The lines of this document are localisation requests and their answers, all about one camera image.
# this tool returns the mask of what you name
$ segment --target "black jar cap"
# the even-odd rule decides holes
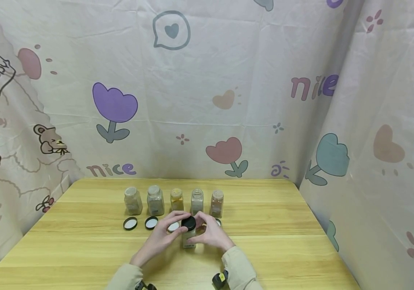
[[[196,228],[196,219],[193,216],[190,216],[181,221],[181,226],[186,226],[188,231],[192,231]]]
[[[129,217],[123,222],[123,228],[127,231],[133,230],[138,225],[138,219],[136,217]]]
[[[158,222],[159,222],[159,219],[157,217],[148,217],[146,221],[144,222],[144,226],[148,230],[153,230],[155,226],[157,226]]]

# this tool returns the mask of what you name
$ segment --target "beige sleeve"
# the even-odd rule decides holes
[[[240,248],[232,247],[221,259],[228,271],[228,285],[231,290],[263,290],[252,264]]]
[[[134,290],[143,280],[143,272],[137,266],[125,264],[113,276],[106,290]]]

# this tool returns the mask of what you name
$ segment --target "glass jar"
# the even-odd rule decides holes
[[[174,188],[170,192],[170,204],[172,211],[184,211],[183,192],[179,188]]]
[[[147,201],[150,216],[162,215],[165,213],[164,193],[160,187],[156,185],[149,187]]]
[[[138,215],[143,211],[143,202],[141,201],[141,195],[136,187],[128,187],[125,190],[124,202],[130,215]]]
[[[181,221],[181,226],[186,226],[188,228],[187,232],[183,232],[183,248],[195,248],[196,244],[188,244],[188,239],[196,236],[196,219],[193,216],[190,216]]]
[[[221,218],[223,215],[223,192],[214,190],[210,201],[210,215],[214,218]]]
[[[191,215],[195,216],[198,211],[204,211],[204,192],[201,189],[191,193]]]

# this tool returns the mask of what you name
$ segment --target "pink heart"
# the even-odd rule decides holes
[[[238,138],[231,137],[220,141],[215,146],[207,146],[206,153],[215,162],[220,164],[232,164],[241,157],[242,145]]]
[[[212,102],[218,108],[228,110],[233,106],[234,103],[234,91],[229,89],[223,95],[216,95],[213,97]]]
[[[381,161],[396,164],[405,158],[405,151],[392,141],[392,128],[390,125],[382,125],[376,133],[373,143],[373,153]]]

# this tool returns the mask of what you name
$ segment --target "purple tulip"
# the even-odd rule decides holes
[[[96,126],[99,134],[108,143],[126,138],[130,134],[128,129],[115,130],[115,128],[117,123],[128,122],[135,116],[138,110],[135,96],[124,95],[117,88],[107,89],[103,84],[95,83],[92,87],[92,97],[99,113],[110,121],[107,130],[100,124]]]
[[[124,95],[117,88],[107,89],[101,83],[95,83],[92,87],[92,97],[99,113],[115,123],[130,121],[138,110],[138,101],[134,95]]]

